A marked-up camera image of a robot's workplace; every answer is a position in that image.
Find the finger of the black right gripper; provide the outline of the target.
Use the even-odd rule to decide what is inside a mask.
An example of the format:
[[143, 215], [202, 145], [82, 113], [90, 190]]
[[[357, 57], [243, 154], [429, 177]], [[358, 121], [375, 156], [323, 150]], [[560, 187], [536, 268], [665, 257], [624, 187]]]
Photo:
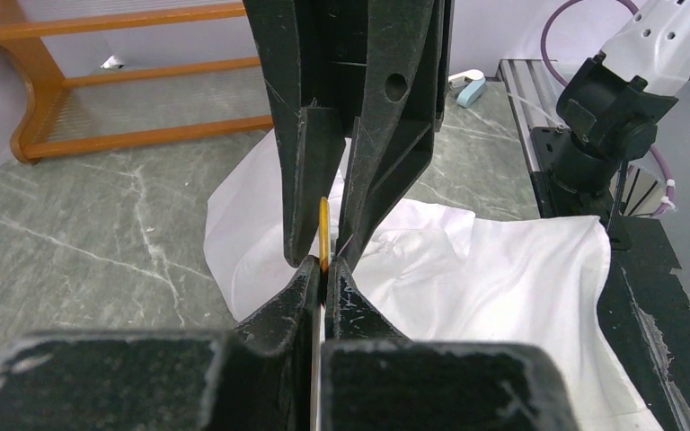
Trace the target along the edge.
[[376, 228], [428, 168], [444, 118], [451, 1], [370, 1], [360, 113], [336, 260], [354, 269]]
[[279, 155], [283, 253], [298, 267], [319, 226], [345, 141], [311, 1], [247, 1]]

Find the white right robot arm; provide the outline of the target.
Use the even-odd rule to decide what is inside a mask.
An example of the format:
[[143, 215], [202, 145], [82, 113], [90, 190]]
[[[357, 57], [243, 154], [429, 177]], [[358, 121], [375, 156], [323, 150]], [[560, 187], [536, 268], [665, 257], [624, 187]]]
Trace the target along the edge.
[[[429, 166], [445, 110], [450, 1], [247, 1], [279, 154], [283, 252], [298, 266], [319, 201], [349, 161], [336, 258], [358, 264]], [[578, 195], [645, 155], [690, 80], [690, 1], [649, 1], [588, 58], [556, 111], [571, 147], [554, 177]]]

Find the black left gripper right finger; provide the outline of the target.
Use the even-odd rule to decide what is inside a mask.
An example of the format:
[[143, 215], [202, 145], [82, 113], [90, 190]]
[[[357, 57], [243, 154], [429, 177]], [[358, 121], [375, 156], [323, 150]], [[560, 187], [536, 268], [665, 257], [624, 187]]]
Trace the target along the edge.
[[534, 346], [413, 341], [328, 271], [321, 347], [323, 430], [574, 430], [562, 376]]

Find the white button-up shirt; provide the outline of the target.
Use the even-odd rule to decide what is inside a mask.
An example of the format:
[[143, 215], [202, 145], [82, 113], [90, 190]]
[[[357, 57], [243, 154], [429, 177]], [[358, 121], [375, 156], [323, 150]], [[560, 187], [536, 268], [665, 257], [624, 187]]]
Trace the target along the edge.
[[[283, 254], [276, 139], [266, 135], [208, 199], [205, 259], [243, 320], [294, 275]], [[354, 269], [357, 288], [411, 339], [544, 350], [584, 430], [658, 430], [599, 327], [611, 260], [594, 216], [498, 222], [403, 199]]]

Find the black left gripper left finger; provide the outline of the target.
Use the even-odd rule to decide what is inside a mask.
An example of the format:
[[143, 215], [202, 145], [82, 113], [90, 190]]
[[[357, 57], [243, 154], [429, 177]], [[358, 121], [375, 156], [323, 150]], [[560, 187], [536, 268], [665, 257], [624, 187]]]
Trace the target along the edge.
[[0, 430], [307, 430], [321, 281], [307, 257], [229, 330], [44, 330], [0, 355]]

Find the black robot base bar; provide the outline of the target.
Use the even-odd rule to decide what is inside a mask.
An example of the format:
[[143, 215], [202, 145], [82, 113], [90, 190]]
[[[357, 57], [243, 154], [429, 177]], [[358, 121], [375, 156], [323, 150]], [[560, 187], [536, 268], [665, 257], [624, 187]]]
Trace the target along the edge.
[[656, 219], [618, 216], [599, 325], [632, 384], [665, 430], [690, 430], [690, 301]]

